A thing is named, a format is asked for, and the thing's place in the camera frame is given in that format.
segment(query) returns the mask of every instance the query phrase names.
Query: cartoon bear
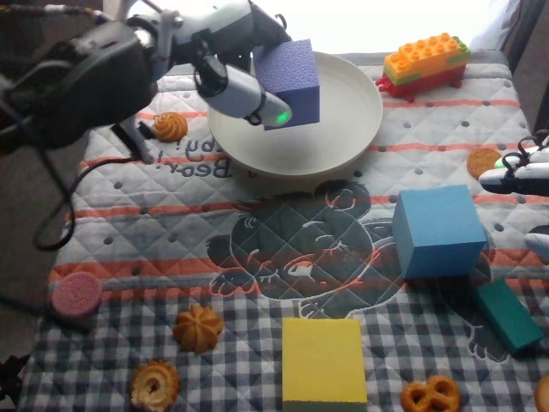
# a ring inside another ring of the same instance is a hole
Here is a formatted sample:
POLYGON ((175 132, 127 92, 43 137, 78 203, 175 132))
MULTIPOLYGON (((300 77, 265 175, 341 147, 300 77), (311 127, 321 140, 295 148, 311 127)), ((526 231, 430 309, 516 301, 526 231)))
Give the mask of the cartoon bear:
MULTIPOLYGON (((386 302, 401 288, 390 219, 361 221, 371 207, 363 185, 330 180, 314 193, 292 192, 242 207, 246 212, 231 234, 208 241, 210 259, 222 268, 211 282, 213 294, 256 288, 271 299, 296 300, 302 317, 345 318, 386 302)), ((475 281, 491 279, 486 259, 480 256, 475 281)), ((455 291, 465 294, 465 283, 474 280, 445 279, 439 292, 469 325, 471 353, 503 359, 506 353, 484 319, 468 300, 455 299, 455 291)))

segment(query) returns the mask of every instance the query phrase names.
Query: pink round wafer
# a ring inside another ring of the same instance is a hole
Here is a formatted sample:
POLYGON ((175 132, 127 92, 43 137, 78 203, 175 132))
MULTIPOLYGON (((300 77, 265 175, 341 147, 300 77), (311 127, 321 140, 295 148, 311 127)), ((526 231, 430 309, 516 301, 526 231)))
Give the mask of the pink round wafer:
POLYGON ((72 273, 53 291, 51 303, 64 316, 81 318, 90 315, 101 302, 103 288, 94 275, 87 272, 72 273))

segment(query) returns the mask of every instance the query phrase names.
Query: white plate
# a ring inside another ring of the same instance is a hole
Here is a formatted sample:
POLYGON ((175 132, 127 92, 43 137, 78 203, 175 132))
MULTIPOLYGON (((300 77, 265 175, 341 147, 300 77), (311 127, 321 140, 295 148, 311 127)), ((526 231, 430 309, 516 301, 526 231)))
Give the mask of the white plate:
POLYGON ((210 107, 217 143, 253 172, 298 177, 345 166, 370 145, 383 105, 373 81, 354 64, 315 52, 320 80, 320 123, 269 130, 210 107))

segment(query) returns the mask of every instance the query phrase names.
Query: quilted blanket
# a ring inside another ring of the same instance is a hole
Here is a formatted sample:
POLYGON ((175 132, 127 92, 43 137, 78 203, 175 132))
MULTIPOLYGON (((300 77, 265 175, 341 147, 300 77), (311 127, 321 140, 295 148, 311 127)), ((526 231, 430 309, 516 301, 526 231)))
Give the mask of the quilted blanket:
MULTIPOLYGON (((347 58, 372 79, 382 74, 380 60, 347 58)), ((458 383, 463 411, 534 412, 548 342, 511 357, 468 294, 505 277, 549 332, 546 267, 523 243, 547 223, 549 201, 483 191, 466 167, 471 150, 504 153, 528 135, 509 70, 486 59, 474 56, 460 89, 414 103, 385 95, 367 151, 301 180, 237 167, 211 135, 191 78, 166 76, 138 117, 182 112, 189 135, 149 141, 153 165, 101 167, 78 188, 75 236, 50 290, 85 270, 103 282, 102 304, 87 336, 39 321, 19 409, 129 410, 133 373, 163 360, 180 377, 173 410, 281 410, 281 320, 310 317, 360 321, 370 412, 401 410, 403 386, 434 374, 458 383), (470 279, 405 283, 390 226, 399 191, 452 184, 468 185, 489 245, 470 279), (200 355, 180 352, 172 337, 177 313, 193 303, 225 319, 217 347, 200 355)), ((98 129, 81 167, 127 155, 98 129)))

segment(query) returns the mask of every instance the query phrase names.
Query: purple block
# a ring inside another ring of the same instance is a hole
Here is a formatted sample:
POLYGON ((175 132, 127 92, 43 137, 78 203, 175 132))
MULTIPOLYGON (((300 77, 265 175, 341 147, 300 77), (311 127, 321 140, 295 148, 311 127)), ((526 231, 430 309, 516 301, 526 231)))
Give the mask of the purple block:
POLYGON ((279 127, 300 126, 320 121, 320 82, 317 61, 310 40, 282 43, 275 48, 253 51, 256 78, 263 87, 292 108, 292 119, 279 127))

